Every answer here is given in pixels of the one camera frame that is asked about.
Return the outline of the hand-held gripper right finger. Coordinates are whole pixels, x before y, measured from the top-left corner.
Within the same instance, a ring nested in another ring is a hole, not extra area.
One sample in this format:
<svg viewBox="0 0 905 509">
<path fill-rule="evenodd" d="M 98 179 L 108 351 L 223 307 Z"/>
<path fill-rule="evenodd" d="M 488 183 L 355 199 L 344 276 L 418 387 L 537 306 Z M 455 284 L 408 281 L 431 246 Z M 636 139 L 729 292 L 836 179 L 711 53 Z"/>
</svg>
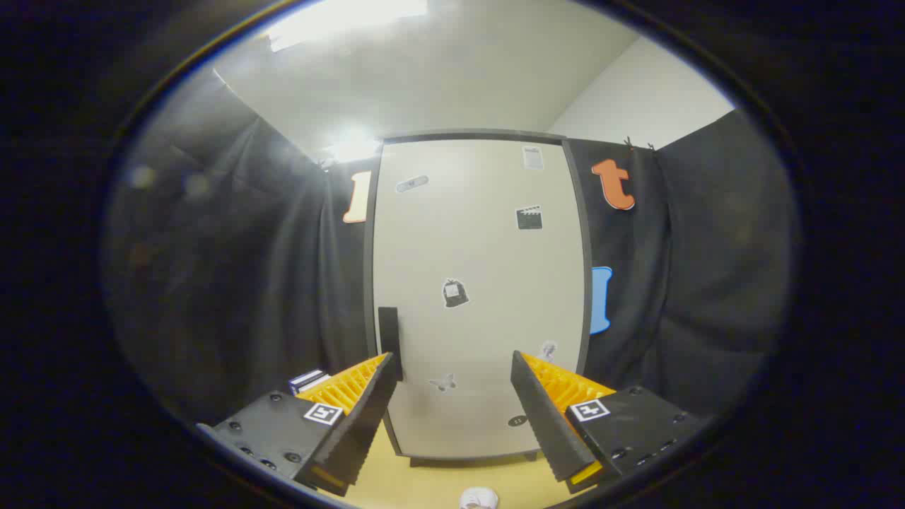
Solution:
<svg viewBox="0 0 905 509">
<path fill-rule="evenodd" d="M 645 387 L 608 389 L 520 351 L 510 381 L 553 476 L 570 493 L 646 476 L 708 425 Z"/>
</svg>

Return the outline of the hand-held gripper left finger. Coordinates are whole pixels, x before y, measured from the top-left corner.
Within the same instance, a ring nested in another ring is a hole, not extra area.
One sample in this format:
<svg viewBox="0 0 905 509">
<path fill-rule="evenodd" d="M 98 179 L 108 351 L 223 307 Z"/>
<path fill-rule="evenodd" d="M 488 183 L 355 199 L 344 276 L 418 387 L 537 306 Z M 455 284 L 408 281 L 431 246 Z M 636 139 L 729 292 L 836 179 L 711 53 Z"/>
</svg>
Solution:
<svg viewBox="0 0 905 509">
<path fill-rule="evenodd" d="M 385 352 L 339 373 L 298 375 L 286 391 L 264 393 L 197 429 L 207 443 L 282 484 L 345 496 L 358 482 L 399 380 L 397 355 Z"/>
</svg>

